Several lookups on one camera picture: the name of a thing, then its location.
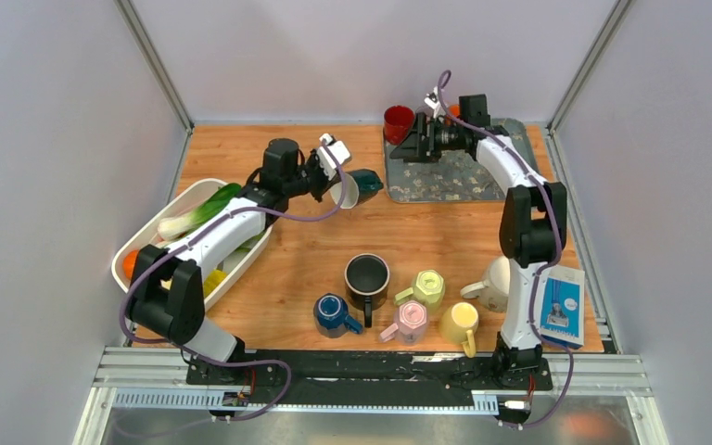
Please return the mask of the red mug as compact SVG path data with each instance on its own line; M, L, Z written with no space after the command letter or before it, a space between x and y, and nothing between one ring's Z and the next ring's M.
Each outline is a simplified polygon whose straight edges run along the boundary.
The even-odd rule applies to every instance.
M383 135L385 140L394 146L399 145L407 136L415 120L412 109L395 105L384 112Z

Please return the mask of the dark green mug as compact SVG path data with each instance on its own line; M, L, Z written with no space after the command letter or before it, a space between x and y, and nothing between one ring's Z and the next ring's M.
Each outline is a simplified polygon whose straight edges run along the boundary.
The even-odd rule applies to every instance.
M345 172L344 179L337 177L328 190L332 201L343 210L353 209L375 197L384 188L378 173L369 169Z

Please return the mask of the light green faceted mug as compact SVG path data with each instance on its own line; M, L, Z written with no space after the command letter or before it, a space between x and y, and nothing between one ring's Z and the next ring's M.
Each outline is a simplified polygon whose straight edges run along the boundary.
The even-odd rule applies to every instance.
M421 303L429 313L436 312L445 295L445 280L435 270L423 270L413 279L410 287L394 296L394 304L400 306L411 300Z

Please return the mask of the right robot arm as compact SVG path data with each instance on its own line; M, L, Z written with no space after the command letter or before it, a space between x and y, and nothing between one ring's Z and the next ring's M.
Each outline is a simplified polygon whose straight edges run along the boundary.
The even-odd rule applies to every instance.
M499 238L509 261L508 307L492 355L489 376L514 388L540 370L538 317L543 286L566 245L566 187L550 182L520 155L511 135L492 123L485 95L462 95L451 113L435 88L411 130L390 156L405 162L436 162L460 150L484 167L505 195Z

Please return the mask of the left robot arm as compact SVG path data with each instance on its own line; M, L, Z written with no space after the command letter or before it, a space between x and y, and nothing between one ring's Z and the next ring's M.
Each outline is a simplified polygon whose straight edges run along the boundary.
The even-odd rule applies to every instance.
M148 245L138 251L133 278L120 306L122 332L140 342L128 327L141 325L156 334L156 342L171 343L210 362L224 384L241 380L246 358L237 339L206 316L203 283L215 267L250 238L287 217L292 197L320 200L335 180L344 180L351 159L346 145L325 133L308 157L287 138L269 142L262 164L223 210L166 248Z

